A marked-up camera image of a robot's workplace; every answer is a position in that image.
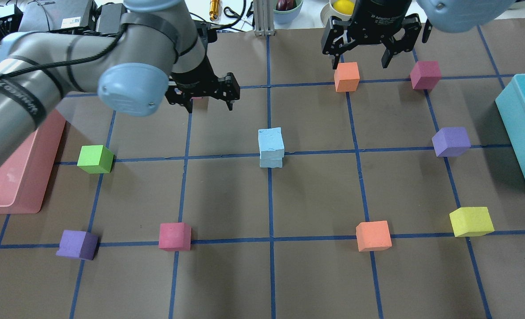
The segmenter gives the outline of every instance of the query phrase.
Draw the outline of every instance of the metal bracket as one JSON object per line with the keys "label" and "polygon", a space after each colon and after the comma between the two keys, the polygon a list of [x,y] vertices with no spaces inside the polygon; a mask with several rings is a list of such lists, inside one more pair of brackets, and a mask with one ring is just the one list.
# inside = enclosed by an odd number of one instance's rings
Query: metal bracket
{"label": "metal bracket", "polygon": [[271,0],[253,0],[255,35],[274,35],[274,13]]}

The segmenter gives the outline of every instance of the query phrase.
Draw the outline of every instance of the yellow cube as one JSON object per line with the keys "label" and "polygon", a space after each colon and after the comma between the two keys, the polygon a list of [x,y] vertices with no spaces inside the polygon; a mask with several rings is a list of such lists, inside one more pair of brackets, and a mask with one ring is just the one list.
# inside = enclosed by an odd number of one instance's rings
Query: yellow cube
{"label": "yellow cube", "polygon": [[454,236],[483,236],[495,232],[487,207],[461,207],[450,213]]}

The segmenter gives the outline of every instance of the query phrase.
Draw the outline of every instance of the orange cube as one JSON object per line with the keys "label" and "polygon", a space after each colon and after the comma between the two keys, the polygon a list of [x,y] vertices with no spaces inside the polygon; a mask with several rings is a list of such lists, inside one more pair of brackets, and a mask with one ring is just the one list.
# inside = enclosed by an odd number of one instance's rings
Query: orange cube
{"label": "orange cube", "polygon": [[362,222],[356,227],[357,247],[360,252],[376,252],[392,247],[386,220]]}
{"label": "orange cube", "polygon": [[359,67],[357,62],[345,62],[337,65],[333,73],[336,92],[354,92],[359,84]]}

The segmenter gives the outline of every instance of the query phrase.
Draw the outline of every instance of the purple fruit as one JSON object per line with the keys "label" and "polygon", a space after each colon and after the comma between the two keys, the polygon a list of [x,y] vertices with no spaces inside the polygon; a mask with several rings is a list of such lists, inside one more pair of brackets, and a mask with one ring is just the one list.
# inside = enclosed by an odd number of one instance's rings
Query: purple fruit
{"label": "purple fruit", "polygon": [[276,10],[285,12],[294,8],[294,0],[278,0],[276,3]]}

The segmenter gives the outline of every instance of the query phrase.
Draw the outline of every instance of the white label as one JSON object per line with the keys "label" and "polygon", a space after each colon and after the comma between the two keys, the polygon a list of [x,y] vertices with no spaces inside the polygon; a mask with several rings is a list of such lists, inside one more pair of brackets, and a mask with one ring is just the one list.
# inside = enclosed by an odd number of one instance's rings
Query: white label
{"label": "white label", "polygon": [[61,29],[78,27],[82,21],[82,17],[76,16],[75,18],[65,18],[62,20]]}

